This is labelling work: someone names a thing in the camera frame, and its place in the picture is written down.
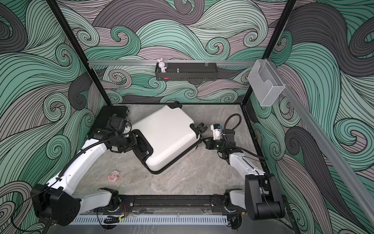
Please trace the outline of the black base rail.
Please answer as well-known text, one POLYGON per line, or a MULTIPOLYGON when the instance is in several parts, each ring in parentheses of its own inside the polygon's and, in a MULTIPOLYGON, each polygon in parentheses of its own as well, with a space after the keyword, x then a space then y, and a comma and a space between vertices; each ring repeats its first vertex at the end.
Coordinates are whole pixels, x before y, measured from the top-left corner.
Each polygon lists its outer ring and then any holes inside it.
POLYGON ((245 209, 229 202, 228 195, 120 195, 114 213, 134 213, 150 208, 198 208, 213 213, 242 213, 245 209))

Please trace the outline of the black wall shelf tray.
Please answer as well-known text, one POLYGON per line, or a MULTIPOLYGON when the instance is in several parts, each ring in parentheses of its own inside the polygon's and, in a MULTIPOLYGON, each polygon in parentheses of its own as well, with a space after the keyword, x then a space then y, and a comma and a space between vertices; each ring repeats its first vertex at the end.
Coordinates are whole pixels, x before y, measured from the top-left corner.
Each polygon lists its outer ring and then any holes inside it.
POLYGON ((216 63, 167 63, 166 66, 166 72, 161 73, 157 63, 155 76, 158 81, 188 81, 198 83, 202 81, 214 81, 218 77, 216 63))

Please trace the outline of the black briefcase case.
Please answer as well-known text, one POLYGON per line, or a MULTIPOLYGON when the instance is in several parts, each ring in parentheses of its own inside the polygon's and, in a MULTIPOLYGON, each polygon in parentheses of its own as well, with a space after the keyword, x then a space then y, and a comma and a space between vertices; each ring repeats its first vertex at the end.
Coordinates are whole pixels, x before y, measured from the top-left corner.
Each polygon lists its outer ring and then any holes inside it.
POLYGON ((130 110, 126 106, 104 106, 96 117, 89 133, 91 134, 96 129, 105 129, 108 120, 114 114, 116 114, 117 117, 126 119, 129 116, 129 113, 130 110))

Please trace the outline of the white bunny figurine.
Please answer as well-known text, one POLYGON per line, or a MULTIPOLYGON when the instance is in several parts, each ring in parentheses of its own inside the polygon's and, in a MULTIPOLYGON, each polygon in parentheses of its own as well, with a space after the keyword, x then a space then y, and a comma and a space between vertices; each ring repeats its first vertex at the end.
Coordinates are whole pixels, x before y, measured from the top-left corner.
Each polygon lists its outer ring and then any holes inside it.
POLYGON ((160 68, 161 73, 166 72, 167 66, 166 66, 166 63, 163 61, 162 58, 158 59, 158 67, 160 68))

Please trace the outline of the back aluminium wall rail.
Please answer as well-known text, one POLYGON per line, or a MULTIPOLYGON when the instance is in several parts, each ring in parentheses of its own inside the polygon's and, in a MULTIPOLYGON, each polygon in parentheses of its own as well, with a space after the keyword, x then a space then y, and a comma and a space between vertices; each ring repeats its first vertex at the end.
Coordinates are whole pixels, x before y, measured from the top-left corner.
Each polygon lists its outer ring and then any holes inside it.
MULTIPOLYGON (((158 60, 138 60, 138 59, 93 59, 87 61, 90 66, 153 66, 158 60)), ((216 63, 217 66, 253 66, 256 61, 248 60, 165 60, 164 63, 216 63)))

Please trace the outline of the pink small toy sticker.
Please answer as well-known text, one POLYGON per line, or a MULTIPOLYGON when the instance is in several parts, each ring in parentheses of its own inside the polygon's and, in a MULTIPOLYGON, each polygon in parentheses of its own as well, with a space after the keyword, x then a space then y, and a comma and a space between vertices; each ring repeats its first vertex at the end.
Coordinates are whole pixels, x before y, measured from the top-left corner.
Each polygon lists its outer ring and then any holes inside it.
POLYGON ((119 171, 113 170, 110 175, 108 175, 109 182, 116 182, 118 180, 119 171))

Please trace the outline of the white hard-shell suitcase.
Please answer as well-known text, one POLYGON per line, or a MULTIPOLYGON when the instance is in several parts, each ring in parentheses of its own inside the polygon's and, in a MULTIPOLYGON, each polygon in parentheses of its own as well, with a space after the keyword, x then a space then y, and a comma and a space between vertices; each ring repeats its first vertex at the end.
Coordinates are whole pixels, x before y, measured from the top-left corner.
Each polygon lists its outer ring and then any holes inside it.
POLYGON ((133 152, 151 174, 161 175, 193 152, 206 130, 203 123, 194 124, 181 103, 169 103, 132 126, 133 152))

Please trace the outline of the right aluminium wall rail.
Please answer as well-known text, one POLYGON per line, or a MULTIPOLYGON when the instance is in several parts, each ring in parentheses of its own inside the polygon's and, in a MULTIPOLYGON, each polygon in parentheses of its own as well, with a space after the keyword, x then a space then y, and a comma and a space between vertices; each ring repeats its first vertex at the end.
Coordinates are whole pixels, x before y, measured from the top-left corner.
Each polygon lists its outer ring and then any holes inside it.
POLYGON ((278 67, 272 61, 267 59, 266 62, 270 64, 270 67, 281 81, 284 86, 282 92, 288 98, 294 110, 299 114, 301 120, 309 130, 309 133, 316 140, 317 145, 324 155, 327 156, 368 220, 371 224, 374 224, 373 195, 362 183, 356 172, 354 172, 351 166, 346 162, 338 147, 332 142, 314 116, 310 113, 311 108, 309 105, 311 101, 308 99, 307 89, 302 81, 297 82, 297 86, 294 87, 294 83, 286 79, 285 75, 279 71, 278 67))

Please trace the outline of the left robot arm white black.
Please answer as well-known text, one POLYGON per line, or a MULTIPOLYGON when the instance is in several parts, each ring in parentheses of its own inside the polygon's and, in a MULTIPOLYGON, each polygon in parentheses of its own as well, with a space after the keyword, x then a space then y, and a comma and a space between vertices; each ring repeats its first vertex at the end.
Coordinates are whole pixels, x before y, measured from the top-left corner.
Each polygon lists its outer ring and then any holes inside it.
POLYGON ((104 129, 95 129, 83 147, 62 170, 45 184, 37 184, 31 191, 35 215, 60 226, 70 224, 78 215, 104 208, 115 212, 120 207, 119 192, 100 188, 89 195, 75 195, 75 189, 93 163, 106 151, 124 153, 137 145, 129 119, 112 115, 104 129))

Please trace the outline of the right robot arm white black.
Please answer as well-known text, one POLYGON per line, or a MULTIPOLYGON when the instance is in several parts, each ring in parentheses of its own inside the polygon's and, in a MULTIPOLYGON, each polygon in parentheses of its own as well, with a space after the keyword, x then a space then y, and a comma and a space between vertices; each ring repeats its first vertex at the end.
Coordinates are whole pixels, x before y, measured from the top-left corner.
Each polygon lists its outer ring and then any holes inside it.
POLYGON ((224 125, 211 125, 212 137, 203 139, 203 142, 206 149, 216 150, 219 158, 233 167, 244 180, 243 190, 226 192, 228 205, 244 209, 252 220, 279 220, 285 216, 285 204, 277 178, 259 169, 246 154, 259 160, 265 158, 236 145, 235 129, 241 121, 240 114, 232 114, 224 125))

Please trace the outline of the aluminium wall rail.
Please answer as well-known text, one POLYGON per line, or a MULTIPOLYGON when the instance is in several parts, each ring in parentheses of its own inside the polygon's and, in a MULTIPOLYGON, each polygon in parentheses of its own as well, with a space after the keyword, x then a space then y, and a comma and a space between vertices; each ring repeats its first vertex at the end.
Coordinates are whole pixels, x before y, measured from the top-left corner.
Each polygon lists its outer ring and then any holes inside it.
MULTIPOLYGON (((93 59, 87 61, 90 66, 153 66, 158 60, 138 60, 138 59, 93 59)), ((164 63, 216 63, 217 66, 253 66, 256 61, 248 60, 165 60, 164 63)))
POLYGON ((354 172, 351 166, 346 162, 338 147, 332 142, 314 116, 310 113, 311 108, 309 105, 311 101, 308 99, 307 89, 302 81, 297 82, 297 86, 294 87, 294 83, 286 79, 285 75, 279 71, 278 67, 272 61, 267 59, 266 62, 270 64, 270 67, 281 81, 284 86, 282 92, 288 98, 294 110, 299 114, 301 120, 309 130, 309 133, 316 140, 317 145, 324 155, 327 156, 368 220, 371 224, 374 224, 373 195, 362 183, 356 172, 354 172))

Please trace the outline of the clear acrylic wall holder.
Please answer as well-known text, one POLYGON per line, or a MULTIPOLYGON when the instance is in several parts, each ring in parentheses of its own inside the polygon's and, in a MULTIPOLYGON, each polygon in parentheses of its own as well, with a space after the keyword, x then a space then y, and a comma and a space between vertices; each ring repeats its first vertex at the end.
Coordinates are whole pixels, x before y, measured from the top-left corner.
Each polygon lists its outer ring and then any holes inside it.
POLYGON ((262 107, 272 106, 285 89, 276 65, 267 59, 256 60, 247 79, 262 107))

